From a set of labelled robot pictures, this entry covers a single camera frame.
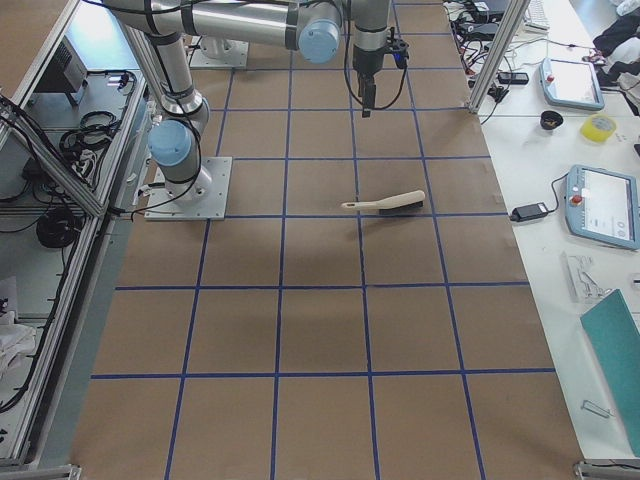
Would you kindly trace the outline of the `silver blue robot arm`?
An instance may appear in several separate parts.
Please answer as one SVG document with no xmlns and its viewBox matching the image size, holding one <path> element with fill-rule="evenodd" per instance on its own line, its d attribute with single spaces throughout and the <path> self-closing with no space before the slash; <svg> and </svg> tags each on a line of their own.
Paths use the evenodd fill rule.
<svg viewBox="0 0 640 480">
<path fill-rule="evenodd" d="M 208 103 L 194 84 L 184 39 L 210 62 L 243 65 L 249 44 L 299 52 L 313 64 L 337 54 L 343 30 L 354 28 L 353 66 L 363 114 L 375 108 L 375 76 L 393 51 L 387 1 L 106 1 L 154 89 L 162 117 L 148 147 L 170 202 L 194 205 L 207 197 L 211 171 L 201 157 Z"/>
</svg>

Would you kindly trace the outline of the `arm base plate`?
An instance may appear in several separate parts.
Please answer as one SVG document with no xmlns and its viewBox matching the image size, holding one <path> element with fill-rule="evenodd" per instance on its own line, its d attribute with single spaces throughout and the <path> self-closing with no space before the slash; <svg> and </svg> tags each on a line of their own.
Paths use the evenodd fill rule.
<svg viewBox="0 0 640 480">
<path fill-rule="evenodd" d="M 190 187 L 189 182 L 167 183 L 163 172 L 157 168 L 154 181 L 164 183 L 164 186 L 151 191 L 145 218 L 153 221 L 223 220 L 231 170 L 231 157 L 204 157 L 195 185 Z"/>
<path fill-rule="evenodd" d="M 193 69 L 245 69 L 249 43 L 212 36 L 193 37 L 188 64 Z"/>
</svg>

